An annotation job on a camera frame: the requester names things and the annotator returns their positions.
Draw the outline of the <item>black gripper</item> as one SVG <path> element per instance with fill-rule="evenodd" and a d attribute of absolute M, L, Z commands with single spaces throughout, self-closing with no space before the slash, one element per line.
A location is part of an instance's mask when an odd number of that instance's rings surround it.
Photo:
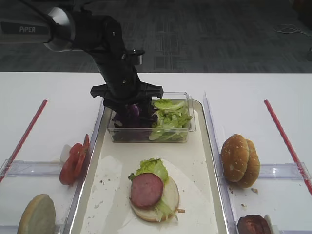
<path fill-rule="evenodd" d="M 142 81 L 136 84 L 123 83 L 120 86 L 103 84 L 92 87 L 92 97 L 102 97 L 103 105 L 117 112 L 114 116 L 115 127 L 128 127 L 131 123 L 131 111 L 127 105 L 137 104 L 139 119 L 151 122 L 153 116 L 152 98 L 162 98 L 163 88 Z"/>

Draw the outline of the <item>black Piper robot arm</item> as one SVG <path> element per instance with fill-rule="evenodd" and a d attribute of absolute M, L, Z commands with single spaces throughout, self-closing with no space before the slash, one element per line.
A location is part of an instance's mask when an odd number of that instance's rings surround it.
<path fill-rule="evenodd" d="M 136 66 L 144 50 L 128 50 L 118 21 L 108 15 L 72 6 L 54 7 L 45 14 L 0 12 L 2 44 L 42 43 L 55 52 L 84 51 L 92 57 L 105 83 L 92 87 L 93 97 L 117 113 L 118 127 L 151 128 L 156 123 L 152 98 L 162 98 L 163 88 L 142 82 Z"/>

